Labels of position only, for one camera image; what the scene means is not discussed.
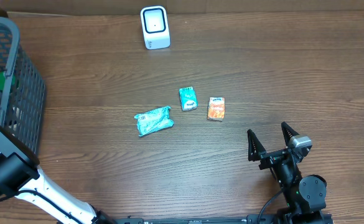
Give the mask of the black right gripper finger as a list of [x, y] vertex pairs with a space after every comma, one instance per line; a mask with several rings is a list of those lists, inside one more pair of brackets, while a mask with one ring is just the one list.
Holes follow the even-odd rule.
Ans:
[[281, 129], [286, 146], [289, 145], [289, 141], [292, 137], [299, 135], [299, 133], [293, 130], [285, 121], [281, 123]]
[[256, 137], [255, 133], [249, 129], [247, 131], [248, 135], [248, 160], [258, 161], [261, 160], [261, 156], [266, 154], [264, 146], [260, 143], [259, 139]]

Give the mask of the orange tissue pack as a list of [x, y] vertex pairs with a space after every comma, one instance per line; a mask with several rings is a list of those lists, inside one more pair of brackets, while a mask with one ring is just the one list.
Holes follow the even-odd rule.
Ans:
[[210, 97], [208, 101], [207, 119], [223, 121], [225, 117], [225, 99], [223, 97]]

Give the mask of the small teal tissue pack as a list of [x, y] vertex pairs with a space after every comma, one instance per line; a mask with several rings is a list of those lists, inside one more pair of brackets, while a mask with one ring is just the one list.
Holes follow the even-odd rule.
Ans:
[[180, 88], [179, 96], [183, 111], [194, 110], [198, 107], [197, 96], [192, 86]]

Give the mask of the large teal wipes pack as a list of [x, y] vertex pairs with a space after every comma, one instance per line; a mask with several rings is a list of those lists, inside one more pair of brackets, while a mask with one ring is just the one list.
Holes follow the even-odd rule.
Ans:
[[134, 119], [137, 121], [136, 126], [139, 131], [139, 137], [173, 127], [174, 121], [170, 119], [170, 110], [170, 106], [165, 106], [136, 114]]

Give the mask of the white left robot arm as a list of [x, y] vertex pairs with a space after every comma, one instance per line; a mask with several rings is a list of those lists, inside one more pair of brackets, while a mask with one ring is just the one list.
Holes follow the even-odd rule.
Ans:
[[34, 204], [59, 223], [115, 222], [52, 181], [34, 152], [0, 126], [0, 202], [13, 197]]

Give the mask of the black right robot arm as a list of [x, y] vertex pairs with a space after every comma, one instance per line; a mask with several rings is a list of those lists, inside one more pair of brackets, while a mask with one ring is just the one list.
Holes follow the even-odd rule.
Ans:
[[[279, 224], [329, 224], [333, 223], [330, 214], [323, 214], [326, 207], [327, 182], [319, 175], [303, 177], [298, 163], [308, 155], [312, 140], [299, 134], [287, 123], [281, 123], [285, 148], [268, 152], [252, 130], [248, 135], [248, 160], [259, 161], [261, 170], [269, 169], [280, 186], [280, 191], [270, 198], [257, 215], [248, 215], [248, 223]], [[277, 213], [265, 215], [264, 211], [278, 196], [283, 195], [287, 203]]]

